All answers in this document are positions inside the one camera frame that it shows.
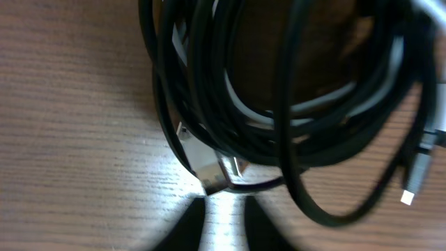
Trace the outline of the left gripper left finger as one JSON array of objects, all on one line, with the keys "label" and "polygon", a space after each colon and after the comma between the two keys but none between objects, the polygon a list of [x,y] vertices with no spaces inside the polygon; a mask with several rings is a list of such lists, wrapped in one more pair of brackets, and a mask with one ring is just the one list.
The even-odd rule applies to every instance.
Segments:
[{"label": "left gripper left finger", "polygon": [[194,198],[172,230],[150,251],[197,251],[205,215],[205,199]]}]

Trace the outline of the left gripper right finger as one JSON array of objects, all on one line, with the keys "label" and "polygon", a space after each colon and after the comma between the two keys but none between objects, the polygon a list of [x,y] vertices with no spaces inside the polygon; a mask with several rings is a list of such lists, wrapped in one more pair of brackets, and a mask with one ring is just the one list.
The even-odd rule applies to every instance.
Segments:
[{"label": "left gripper right finger", "polygon": [[253,196],[246,197],[244,227],[250,251],[296,251]]}]

